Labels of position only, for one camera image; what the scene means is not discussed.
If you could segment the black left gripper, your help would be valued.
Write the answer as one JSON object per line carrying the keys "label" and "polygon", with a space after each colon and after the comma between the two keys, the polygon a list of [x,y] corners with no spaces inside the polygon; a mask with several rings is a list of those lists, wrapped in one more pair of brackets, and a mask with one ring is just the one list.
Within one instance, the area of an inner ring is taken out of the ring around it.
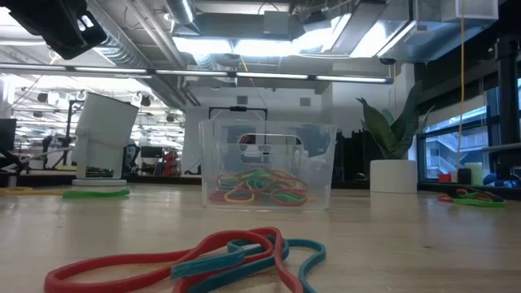
{"label": "black left gripper", "polygon": [[74,59],[107,40],[86,0],[0,0],[0,7],[29,32],[42,33],[63,59]]}

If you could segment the yellow rubber band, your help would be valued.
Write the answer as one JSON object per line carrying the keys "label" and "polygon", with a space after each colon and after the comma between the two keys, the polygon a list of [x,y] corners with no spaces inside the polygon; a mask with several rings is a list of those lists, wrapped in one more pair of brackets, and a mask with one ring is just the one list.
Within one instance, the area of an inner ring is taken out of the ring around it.
{"label": "yellow rubber band", "polygon": [[0,188],[0,195],[14,195],[14,196],[32,196],[32,195],[53,195],[60,196],[62,194],[59,190],[34,190],[31,187],[2,187]]}

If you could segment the rubber bands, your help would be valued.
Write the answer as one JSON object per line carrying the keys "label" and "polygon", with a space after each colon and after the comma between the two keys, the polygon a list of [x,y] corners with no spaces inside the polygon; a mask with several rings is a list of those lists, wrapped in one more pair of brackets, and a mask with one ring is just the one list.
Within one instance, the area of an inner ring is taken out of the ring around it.
{"label": "rubber bands", "polygon": [[218,175],[216,178],[216,186],[214,191],[212,191],[208,198],[213,203],[224,203],[225,202],[225,194],[229,191],[227,186],[223,186],[221,184],[222,175]]}

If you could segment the colourful bands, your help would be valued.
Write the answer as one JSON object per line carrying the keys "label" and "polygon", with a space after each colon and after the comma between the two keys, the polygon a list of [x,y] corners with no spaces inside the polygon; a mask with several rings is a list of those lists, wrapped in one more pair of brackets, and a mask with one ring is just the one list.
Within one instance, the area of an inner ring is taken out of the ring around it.
{"label": "colourful bands", "polygon": [[255,199],[255,194],[250,190],[240,190],[235,188],[224,194],[223,199],[226,203],[232,204],[250,204]]}

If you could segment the teal rubber band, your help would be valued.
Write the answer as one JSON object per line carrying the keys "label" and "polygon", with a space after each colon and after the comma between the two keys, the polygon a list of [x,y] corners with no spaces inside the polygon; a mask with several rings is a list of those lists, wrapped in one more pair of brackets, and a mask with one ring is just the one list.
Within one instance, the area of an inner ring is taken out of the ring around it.
{"label": "teal rubber band", "polygon": [[[180,279],[176,287],[178,293],[207,293],[232,282],[249,277],[262,270],[275,266],[272,256],[246,262],[248,256],[262,253],[265,249],[258,245],[247,249],[251,245],[249,240],[236,239],[227,243],[227,253],[211,256],[201,260],[189,260],[186,263],[174,265],[171,268],[171,278]],[[326,247],[320,243],[304,238],[289,238],[283,241],[282,257],[287,258],[292,247],[309,248],[315,251],[299,267],[298,280],[303,286],[304,293],[317,293],[307,281],[307,274],[315,265],[326,259]]]}

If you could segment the clear plastic bin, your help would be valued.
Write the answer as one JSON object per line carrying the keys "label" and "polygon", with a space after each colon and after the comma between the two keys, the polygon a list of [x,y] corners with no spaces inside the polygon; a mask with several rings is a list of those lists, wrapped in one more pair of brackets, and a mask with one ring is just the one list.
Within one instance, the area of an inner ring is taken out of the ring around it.
{"label": "clear plastic bin", "polygon": [[[202,147],[202,200],[209,208],[323,210],[331,196],[336,127],[304,122],[260,120],[204,120],[199,124]],[[305,192],[308,202],[286,207],[272,201],[269,190],[254,193],[250,204],[213,203],[216,178],[229,191],[236,177],[252,168],[267,168],[282,179],[276,189]]]}

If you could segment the black desk monitor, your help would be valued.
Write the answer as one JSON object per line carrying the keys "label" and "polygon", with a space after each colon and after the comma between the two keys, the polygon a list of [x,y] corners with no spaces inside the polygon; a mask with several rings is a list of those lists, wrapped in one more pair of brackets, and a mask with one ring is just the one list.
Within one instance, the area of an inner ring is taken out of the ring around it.
{"label": "black desk monitor", "polygon": [[17,119],[0,119],[0,148],[13,151]]}

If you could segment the black background monitor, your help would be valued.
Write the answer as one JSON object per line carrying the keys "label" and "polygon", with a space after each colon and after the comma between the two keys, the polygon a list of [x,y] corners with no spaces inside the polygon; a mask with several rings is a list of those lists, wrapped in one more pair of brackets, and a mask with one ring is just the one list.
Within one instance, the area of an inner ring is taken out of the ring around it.
{"label": "black background monitor", "polygon": [[160,159],[164,156],[164,148],[161,146],[142,146],[140,155],[142,158]]}

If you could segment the red background machine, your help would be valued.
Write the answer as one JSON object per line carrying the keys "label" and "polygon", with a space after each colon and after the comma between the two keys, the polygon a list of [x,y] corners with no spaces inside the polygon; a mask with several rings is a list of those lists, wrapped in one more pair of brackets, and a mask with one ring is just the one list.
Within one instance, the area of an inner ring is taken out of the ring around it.
{"label": "red background machine", "polygon": [[164,168],[162,175],[166,177],[179,177],[180,176],[180,163],[179,155],[176,151],[169,151],[164,155]]}

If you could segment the snake plant in white pot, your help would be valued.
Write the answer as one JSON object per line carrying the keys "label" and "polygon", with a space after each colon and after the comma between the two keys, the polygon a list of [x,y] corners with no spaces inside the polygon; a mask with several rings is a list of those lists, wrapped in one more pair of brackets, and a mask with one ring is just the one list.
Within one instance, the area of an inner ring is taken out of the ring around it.
{"label": "snake plant in white pot", "polygon": [[417,163],[405,157],[414,137],[426,126],[428,116],[421,117],[418,101],[423,94],[423,83],[416,83],[408,93],[404,108],[395,120],[384,112],[361,103],[364,119],[361,124],[381,150],[383,158],[370,162],[370,190],[379,193],[415,194],[417,192]]}

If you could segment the blue object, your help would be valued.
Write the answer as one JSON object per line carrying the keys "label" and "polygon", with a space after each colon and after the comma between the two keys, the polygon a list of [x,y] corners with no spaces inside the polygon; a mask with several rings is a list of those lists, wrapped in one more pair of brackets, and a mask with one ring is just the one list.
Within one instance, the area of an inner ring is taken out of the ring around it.
{"label": "blue object", "polygon": [[495,173],[486,175],[483,179],[485,186],[505,187],[505,188],[521,188],[520,180],[504,180],[499,179]]}

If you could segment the black pole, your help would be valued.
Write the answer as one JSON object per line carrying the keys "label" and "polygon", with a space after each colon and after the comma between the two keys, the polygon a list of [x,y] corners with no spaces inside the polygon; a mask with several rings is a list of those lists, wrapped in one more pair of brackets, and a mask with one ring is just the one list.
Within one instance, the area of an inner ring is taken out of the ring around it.
{"label": "black pole", "polygon": [[499,86],[500,147],[495,151],[499,178],[520,180],[514,173],[521,167],[521,129],[519,125],[519,91],[517,58],[519,39],[512,34],[500,37],[496,43]]}

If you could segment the round silver duct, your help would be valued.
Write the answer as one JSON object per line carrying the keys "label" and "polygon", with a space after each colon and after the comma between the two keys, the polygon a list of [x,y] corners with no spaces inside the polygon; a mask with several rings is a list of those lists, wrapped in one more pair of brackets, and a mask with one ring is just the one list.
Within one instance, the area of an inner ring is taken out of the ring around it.
{"label": "round silver duct", "polygon": [[164,0],[167,11],[176,24],[191,24],[196,17],[196,8],[192,0]]}

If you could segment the black gantry frame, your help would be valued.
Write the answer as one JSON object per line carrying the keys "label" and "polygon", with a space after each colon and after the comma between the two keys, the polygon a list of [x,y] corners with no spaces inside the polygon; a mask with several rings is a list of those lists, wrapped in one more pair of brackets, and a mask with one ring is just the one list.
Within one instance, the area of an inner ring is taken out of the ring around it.
{"label": "black gantry frame", "polygon": [[[215,116],[212,115],[213,110],[219,110],[219,111],[227,110],[230,112],[255,112],[255,114],[257,115],[257,117],[260,120],[268,120],[268,114],[269,114],[269,111],[267,108],[254,108],[254,107],[245,107],[245,106],[210,107],[208,109],[208,118],[209,119],[214,119],[218,116],[218,114],[216,114]],[[258,112],[263,112],[264,117],[259,116]]]}

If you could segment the silver rectangular air duct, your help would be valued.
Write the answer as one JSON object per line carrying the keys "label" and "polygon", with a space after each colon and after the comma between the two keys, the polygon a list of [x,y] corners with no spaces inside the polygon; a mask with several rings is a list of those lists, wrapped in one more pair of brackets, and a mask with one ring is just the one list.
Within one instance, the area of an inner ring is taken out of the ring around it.
{"label": "silver rectangular air duct", "polygon": [[390,33],[379,58],[426,63],[499,19],[500,0],[390,0],[380,19]]}

